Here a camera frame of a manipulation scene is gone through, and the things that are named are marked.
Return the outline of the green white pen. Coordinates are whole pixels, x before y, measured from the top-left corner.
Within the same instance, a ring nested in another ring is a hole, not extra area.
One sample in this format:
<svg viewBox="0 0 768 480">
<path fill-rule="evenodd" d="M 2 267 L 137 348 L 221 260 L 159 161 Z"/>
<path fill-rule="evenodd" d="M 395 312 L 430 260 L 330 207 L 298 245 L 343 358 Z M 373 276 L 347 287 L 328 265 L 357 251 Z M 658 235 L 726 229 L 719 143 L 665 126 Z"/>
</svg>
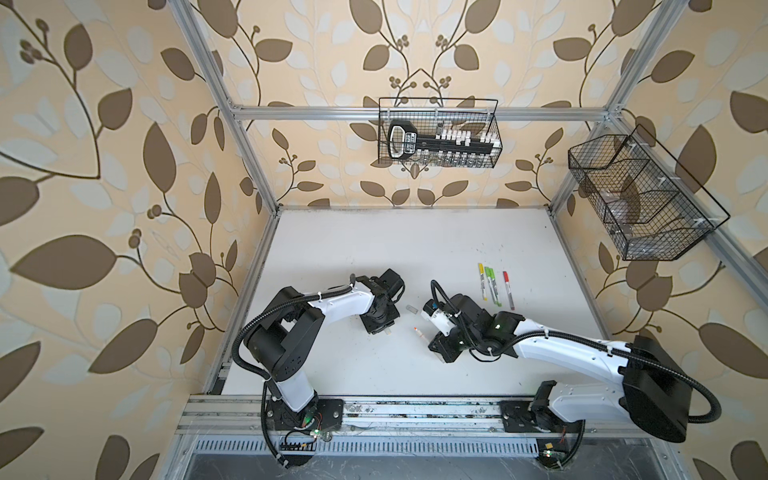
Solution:
<svg viewBox="0 0 768 480">
<path fill-rule="evenodd" d="M 487 284 L 488 284 L 488 291 L 489 291 L 490 300 L 495 305 L 496 304 L 496 294 L 494 293 L 494 290 L 493 290 L 493 287 L 492 287 L 490 279 L 487 280 Z"/>
</svg>

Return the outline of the white pen with black print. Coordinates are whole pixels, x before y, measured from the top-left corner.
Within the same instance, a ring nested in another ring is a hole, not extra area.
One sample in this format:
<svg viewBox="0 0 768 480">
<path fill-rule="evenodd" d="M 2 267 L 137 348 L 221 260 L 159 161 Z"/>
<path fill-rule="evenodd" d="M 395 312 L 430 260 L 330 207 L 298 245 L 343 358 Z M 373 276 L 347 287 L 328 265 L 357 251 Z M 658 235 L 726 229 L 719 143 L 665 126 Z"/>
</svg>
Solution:
<svg viewBox="0 0 768 480">
<path fill-rule="evenodd" d="M 487 290 L 486 290 L 486 283 L 485 283 L 485 276 L 483 274 L 480 275 L 480 288 L 481 288 L 481 295 L 483 301 L 487 301 Z"/>
</svg>

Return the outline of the red white pen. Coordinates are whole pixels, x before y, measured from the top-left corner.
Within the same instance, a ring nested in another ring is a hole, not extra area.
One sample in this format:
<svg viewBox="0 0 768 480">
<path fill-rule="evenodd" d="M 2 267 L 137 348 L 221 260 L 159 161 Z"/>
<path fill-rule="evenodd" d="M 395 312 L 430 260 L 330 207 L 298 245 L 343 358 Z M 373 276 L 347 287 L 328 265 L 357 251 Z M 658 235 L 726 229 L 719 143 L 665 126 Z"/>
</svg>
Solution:
<svg viewBox="0 0 768 480">
<path fill-rule="evenodd" d="M 514 311 L 515 310 L 515 303 L 514 303 L 514 299 L 513 299 L 513 295 L 512 295 L 512 288 L 511 288 L 510 281 L 507 278 L 505 280 L 505 289 L 506 289 L 506 292 L 507 292 L 507 298 L 508 298 L 508 303 L 509 303 L 510 309 L 512 311 Z"/>
</svg>

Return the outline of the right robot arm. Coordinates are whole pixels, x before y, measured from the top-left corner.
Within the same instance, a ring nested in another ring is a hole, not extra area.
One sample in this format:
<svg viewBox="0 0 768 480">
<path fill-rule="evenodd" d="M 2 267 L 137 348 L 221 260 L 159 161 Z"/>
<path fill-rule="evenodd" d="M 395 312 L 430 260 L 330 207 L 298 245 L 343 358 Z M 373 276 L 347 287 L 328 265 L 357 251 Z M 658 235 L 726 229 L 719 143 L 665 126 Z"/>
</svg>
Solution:
<svg viewBox="0 0 768 480">
<path fill-rule="evenodd" d="M 537 461 L 563 470 L 579 452 L 590 421 L 631 423 L 654 438 L 682 443 L 691 424 L 720 419 L 717 396 L 684 370 L 661 345 L 638 335 L 631 342 L 585 338 L 550 328 L 511 311 L 490 314 L 470 297 L 449 296 L 438 281 L 422 315 L 438 332 L 430 350 L 446 363 L 468 353 L 480 363 L 504 357 L 537 360 L 591 378 L 565 385 L 544 380 L 525 408 L 507 416 L 524 428 L 576 438 L 565 452 L 545 447 Z"/>
</svg>

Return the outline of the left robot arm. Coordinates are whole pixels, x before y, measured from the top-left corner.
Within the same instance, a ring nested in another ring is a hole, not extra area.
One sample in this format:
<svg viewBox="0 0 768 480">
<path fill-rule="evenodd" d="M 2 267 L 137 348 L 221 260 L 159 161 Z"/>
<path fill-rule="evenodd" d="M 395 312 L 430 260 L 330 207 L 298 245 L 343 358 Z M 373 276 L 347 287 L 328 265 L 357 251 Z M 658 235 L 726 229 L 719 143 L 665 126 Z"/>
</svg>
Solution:
<svg viewBox="0 0 768 480">
<path fill-rule="evenodd" d="M 380 276 L 351 275 L 325 292 L 287 286 L 238 332 L 231 360 L 262 379 L 261 431 L 280 466 L 306 463 L 316 441 L 342 425 L 344 401 L 321 399 L 302 371 L 321 327 L 357 317 L 367 333 L 382 332 L 399 317 L 396 304 L 404 292 L 405 282 L 391 269 Z"/>
</svg>

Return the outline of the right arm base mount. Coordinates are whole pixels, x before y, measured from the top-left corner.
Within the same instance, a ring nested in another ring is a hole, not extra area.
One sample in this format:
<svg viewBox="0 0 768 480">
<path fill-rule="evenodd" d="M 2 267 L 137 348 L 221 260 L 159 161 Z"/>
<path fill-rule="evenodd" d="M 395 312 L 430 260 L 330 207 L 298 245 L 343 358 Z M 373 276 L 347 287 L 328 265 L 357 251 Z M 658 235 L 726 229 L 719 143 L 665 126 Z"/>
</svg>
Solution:
<svg viewBox="0 0 768 480">
<path fill-rule="evenodd" d="M 506 433 L 542 433 L 562 435 L 579 433 L 581 421 L 565 422 L 548 407 L 534 406 L 533 401 L 506 400 L 499 404 L 503 429 Z"/>
</svg>

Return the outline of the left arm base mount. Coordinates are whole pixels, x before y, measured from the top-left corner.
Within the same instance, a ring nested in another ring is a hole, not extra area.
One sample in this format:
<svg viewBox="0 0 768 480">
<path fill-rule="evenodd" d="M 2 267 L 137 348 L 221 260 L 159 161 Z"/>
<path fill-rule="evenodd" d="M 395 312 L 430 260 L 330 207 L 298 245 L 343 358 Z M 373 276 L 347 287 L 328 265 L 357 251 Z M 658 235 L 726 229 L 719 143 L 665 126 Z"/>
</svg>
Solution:
<svg viewBox="0 0 768 480">
<path fill-rule="evenodd" d="M 268 398 L 267 422 L 278 431 L 337 431 L 341 428 L 344 401 L 339 398 L 315 398 L 302 410 L 294 412 L 282 400 Z"/>
</svg>

